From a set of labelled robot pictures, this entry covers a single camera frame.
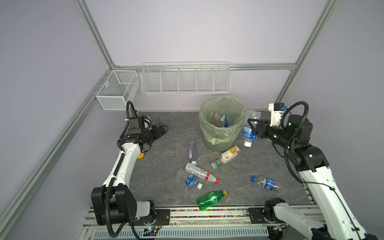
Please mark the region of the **blue cap pepsi bottle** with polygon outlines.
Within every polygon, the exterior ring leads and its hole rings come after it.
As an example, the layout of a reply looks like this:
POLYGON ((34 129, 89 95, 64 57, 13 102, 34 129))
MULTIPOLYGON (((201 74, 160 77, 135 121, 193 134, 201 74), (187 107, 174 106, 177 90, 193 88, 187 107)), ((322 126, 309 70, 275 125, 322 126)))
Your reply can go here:
POLYGON ((251 184, 254 188, 263 188, 267 191, 277 191, 281 187, 279 182, 262 175, 252 176, 251 184))

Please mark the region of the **blue label white cap bottle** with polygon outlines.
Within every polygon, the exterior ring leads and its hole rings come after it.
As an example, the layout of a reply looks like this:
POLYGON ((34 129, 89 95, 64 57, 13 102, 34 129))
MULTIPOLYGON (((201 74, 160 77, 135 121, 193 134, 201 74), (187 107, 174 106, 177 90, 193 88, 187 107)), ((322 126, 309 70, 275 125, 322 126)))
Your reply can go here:
POLYGON ((199 182, 198 178, 195 175, 183 169, 178 169, 175 177, 180 183, 182 183, 183 185, 186 185, 191 189, 201 190, 203 187, 203 184, 199 182))

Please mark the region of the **blue label water bottle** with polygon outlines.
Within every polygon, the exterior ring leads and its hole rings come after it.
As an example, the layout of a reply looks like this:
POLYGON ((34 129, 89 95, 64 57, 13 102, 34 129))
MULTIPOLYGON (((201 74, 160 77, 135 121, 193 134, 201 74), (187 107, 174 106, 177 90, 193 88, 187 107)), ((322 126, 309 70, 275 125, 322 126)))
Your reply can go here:
POLYGON ((244 138, 244 146, 250 148, 252 143, 257 139, 257 135, 255 135, 252 131, 251 125, 248 123, 248 119, 260 119, 261 112, 257 111, 247 111, 245 124, 243 127, 243 138, 244 138))

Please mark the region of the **tall blue cap clear bottle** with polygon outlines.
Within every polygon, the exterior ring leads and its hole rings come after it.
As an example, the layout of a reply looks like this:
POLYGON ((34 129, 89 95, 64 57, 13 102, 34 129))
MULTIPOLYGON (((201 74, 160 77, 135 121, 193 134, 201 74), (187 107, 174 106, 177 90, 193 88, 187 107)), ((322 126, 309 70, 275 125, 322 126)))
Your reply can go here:
POLYGON ((218 128, 224 127, 227 128, 229 126, 227 117, 224 113, 214 112, 212 115, 212 124, 218 128))

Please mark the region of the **flower label tea bottle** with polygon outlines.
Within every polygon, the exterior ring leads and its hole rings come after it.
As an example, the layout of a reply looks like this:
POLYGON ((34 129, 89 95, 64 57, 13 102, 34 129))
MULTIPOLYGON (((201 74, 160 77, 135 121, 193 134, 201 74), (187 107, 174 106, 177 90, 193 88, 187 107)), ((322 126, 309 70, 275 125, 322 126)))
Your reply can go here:
POLYGON ((239 156, 240 151, 241 150, 237 146, 228 149, 227 151, 222 153, 219 158, 211 162, 211 167, 213 169, 216 169, 219 166, 228 164, 239 156))

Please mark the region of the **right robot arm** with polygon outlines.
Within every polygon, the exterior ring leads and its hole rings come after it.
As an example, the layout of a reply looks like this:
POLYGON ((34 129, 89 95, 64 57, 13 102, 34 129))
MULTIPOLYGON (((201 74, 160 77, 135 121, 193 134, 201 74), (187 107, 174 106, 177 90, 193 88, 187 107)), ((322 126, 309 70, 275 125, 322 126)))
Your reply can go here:
POLYGON ((299 115, 289 116, 281 128, 268 121, 248 119, 252 132, 284 148, 284 158, 291 175, 308 187, 325 222, 315 221, 291 207, 281 198, 266 201, 264 216, 268 222, 287 223, 311 240, 375 240, 366 232, 344 200, 333 178, 327 158, 309 143, 313 124, 299 115))

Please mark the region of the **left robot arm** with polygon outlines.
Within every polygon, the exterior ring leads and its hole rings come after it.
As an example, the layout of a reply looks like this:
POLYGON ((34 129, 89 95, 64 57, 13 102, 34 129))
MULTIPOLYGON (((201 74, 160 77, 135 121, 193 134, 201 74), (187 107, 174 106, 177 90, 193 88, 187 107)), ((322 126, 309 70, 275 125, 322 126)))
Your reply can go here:
POLYGON ((148 130, 138 128, 129 133, 130 120, 117 140, 119 154, 108 178, 101 187, 94 188, 91 200, 98 225, 107 226, 111 238, 119 236, 125 224, 132 225, 138 219, 155 220, 153 201, 137 201, 130 190, 132 172, 144 145, 149 146, 165 135, 169 126, 159 122, 148 130))

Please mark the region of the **green bottle yellow cap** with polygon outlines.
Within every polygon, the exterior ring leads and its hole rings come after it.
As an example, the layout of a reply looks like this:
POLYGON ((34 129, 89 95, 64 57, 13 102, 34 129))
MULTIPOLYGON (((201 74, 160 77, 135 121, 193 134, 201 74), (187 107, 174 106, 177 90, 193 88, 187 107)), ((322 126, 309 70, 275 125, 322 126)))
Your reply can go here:
POLYGON ((200 211, 218 204, 223 197, 227 196, 226 190, 214 191, 197 199, 200 211))

